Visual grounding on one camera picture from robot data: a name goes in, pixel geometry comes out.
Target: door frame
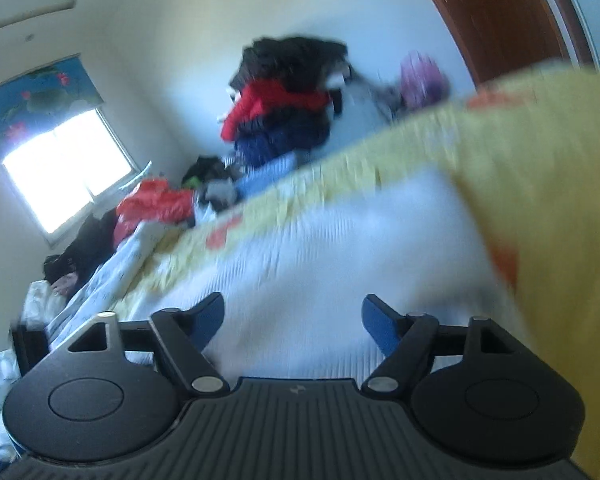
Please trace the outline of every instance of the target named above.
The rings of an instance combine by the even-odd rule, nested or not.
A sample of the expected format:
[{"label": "door frame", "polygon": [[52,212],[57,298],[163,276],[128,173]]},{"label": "door frame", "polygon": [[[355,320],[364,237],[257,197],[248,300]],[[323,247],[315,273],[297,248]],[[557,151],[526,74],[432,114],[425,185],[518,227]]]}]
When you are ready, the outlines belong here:
[{"label": "door frame", "polygon": [[[567,49],[566,44],[564,43],[564,37],[562,36],[562,32],[558,27],[558,23],[556,22],[555,16],[549,3],[547,0],[541,0],[542,6],[544,7],[544,11],[547,13],[550,22],[552,23],[552,29],[554,30],[554,34],[558,40],[558,44],[560,45],[560,52],[564,59],[570,59],[569,51]],[[449,29],[449,32],[453,36],[454,40],[456,40],[456,44],[458,45],[458,50],[460,50],[460,54],[464,58],[464,62],[467,65],[469,73],[471,74],[472,79],[476,86],[483,83],[480,81],[480,77],[478,76],[479,71],[478,67],[474,65],[474,61],[471,56],[471,50],[468,45],[464,42],[462,38],[462,30],[458,27],[458,24],[451,16],[451,12],[449,8],[446,6],[446,0],[433,0],[440,15],[442,15],[442,19],[445,21],[446,26]],[[587,36],[585,34],[584,28],[582,27],[582,22],[578,16],[578,13],[573,5],[572,0],[555,0],[555,3],[558,7],[558,11],[562,19],[564,20],[565,26],[567,28],[568,35],[570,37],[571,43],[573,43],[573,47],[576,53],[576,58],[580,64],[593,64],[593,56],[591,53],[591,49],[589,47],[589,41],[587,40]]]}]

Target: window frame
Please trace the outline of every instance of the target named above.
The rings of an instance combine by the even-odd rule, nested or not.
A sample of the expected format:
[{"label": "window frame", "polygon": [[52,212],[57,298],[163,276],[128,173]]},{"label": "window frame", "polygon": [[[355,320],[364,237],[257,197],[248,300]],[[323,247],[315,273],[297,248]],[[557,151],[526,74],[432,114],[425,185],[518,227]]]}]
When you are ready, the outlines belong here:
[{"label": "window frame", "polygon": [[11,186],[11,189],[13,189],[15,195],[20,199],[22,205],[24,206],[24,209],[27,211],[28,215],[33,220],[33,223],[36,225],[36,227],[40,231],[40,234],[46,240],[46,243],[51,249],[58,245],[62,238],[64,238],[64,236],[67,235],[72,229],[74,229],[79,224],[82,224],[82,222],[84,222],[84,219],[87,218],[88,215],[92,214],[103,204],[110,202],[110,200],[116,195],[116,193],[119,192],[120,187],[124,186],[127,182],[133,180],[140,173],[140,171],[138,170],[138,165],[129,155],[129,152],[126,150],[116,133],[113,131],[112,127],[109,124],[109,121],[107,121],[107,118],[104,116],[104,113],[101,110],[101,108],[94,108],[94,111],[97,113],[98,117],[102,121],[102,124],[104,124],[104,127],[107,129],[109,135],[116,143],[116,146],[120,150],[120,153],[122,153],[122,155],[125,157],[125,160],[129,164],[131,170],[129,171],[129,173],[127,173],[125,176],[113,183],[111,186],[109,186],[106,190],[104,190],[97,196],[93,196],[91,191],[88,188],[86,188],[87,192],[91,196],[91,202],[84,206],[82,209],[80,209],[80,211],[78,211],[76,214],[71,216],[71,218],[66,220],[53,233],[48,233],[46,229],[42,226],[31,204],[29,204],[29,201],[21,192],[18,185],[13,181],[7,168],[5,168],[4,164],[0,162],[0,171],[2,171],[6,176],[7,182]]}]

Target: white fabric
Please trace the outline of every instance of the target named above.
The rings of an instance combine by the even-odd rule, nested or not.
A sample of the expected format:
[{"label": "white fabric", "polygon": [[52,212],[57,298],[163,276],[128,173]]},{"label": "white fabric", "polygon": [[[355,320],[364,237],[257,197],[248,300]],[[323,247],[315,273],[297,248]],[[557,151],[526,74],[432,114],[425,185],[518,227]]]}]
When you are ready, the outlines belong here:
[{"label": "white fabric", "polygon": [[[52,348],[58,346],[67,336],[83,322],[98,312],[108,310],[115,301],[122,298],[131,280],[134,278],[147,256],[155,248],[170,227],[156,222],[141,223],[131,238],[121,244],[114,254],[69,302],[69,305],[48,325],[47,333],[52,341]],[[45,297],[44,287],[35,286],[33,298],[27,296],[22,319],[25,322],[48,322],[50,309],[55,308],[41,301]],[[2,423],[2,405],[11,385],[20,373],[13,351],[0,353],[0,462],[9,462],[16,457],[15,450]]]},{"label": "white fabric", "polygon": [[33,326],[48,325],[66,307],[66,298],[56,294],[49,282],[41,280],[29,285],[20,320]]},{"label": "white fabric", "polygon": [[217,216],[210,203],[201,206],[198,200],[193,201],[193,217],[196,219],[196,225],[213,222]]},{"label": "white fabric", "polygon": [[136,232],[100,267],[47,327],[51,348],[56,348],[80,325],[120,300],[131,281],[170,229],[158,222],[141,222]]},{"label": "white fabric", "polygon": [[363,381],[382,360],[362,325],[367,294],[446,324],[491,316],[520,334],[512,303],[499,301],[472,218],[437,171],[307,212],[131,317],[188,309],[213,291],[224,295],[226,314],[205,355],[231,383],[240,376]]}]

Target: light blue cloth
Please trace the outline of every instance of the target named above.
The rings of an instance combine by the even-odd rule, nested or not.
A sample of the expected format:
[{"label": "light blue cloth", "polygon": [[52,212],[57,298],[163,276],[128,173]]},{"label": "light blue cloth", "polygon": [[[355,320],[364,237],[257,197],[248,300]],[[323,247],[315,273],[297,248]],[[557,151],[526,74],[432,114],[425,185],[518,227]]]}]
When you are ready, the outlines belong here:
[{"label": "light blue cloth", "polygon": [[245,200],[264,192],[271,184],[295,171],[307,160],[307,152],[294,151],[268,162],[235,183],[239,199]]}]

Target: floral curtain print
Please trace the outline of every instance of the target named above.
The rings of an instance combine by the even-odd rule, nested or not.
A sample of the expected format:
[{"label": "floral curtain print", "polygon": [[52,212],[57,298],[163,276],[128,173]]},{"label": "floral curtain print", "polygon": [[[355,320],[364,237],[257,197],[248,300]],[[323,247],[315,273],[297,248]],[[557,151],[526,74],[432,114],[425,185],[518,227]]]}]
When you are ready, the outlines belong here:
[{"label": "floral curtain print", "polygon": [[0,162],[29,139],[102,102],[77,56],[0,85]]}]

